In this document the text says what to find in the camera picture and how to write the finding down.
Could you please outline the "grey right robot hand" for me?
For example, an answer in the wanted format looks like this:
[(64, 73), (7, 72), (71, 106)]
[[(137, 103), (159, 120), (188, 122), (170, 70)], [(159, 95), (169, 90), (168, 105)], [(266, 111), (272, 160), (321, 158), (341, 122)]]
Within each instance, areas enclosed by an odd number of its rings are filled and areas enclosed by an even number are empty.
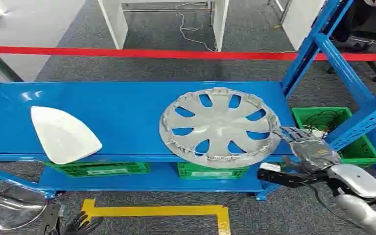
[(282, 126), (273, 133), (288, 143), (292, 153), (300, 159), (294, 162), (288, 156), (283, 157), (285, 165), (298, 173), (314, 174), (341, 163), (339, 154), (324, 139), (304, 129)]

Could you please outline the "dark left robot hand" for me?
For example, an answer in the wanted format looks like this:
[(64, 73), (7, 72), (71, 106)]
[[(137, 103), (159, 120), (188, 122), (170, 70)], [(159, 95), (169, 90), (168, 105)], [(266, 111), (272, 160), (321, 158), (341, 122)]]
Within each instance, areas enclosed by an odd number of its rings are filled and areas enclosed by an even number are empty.
[(59, 232), (59, 235), (90, 235), (103, 222), (103, 217), (87, 220), (89, 216), (85, 211), (78, 213)]

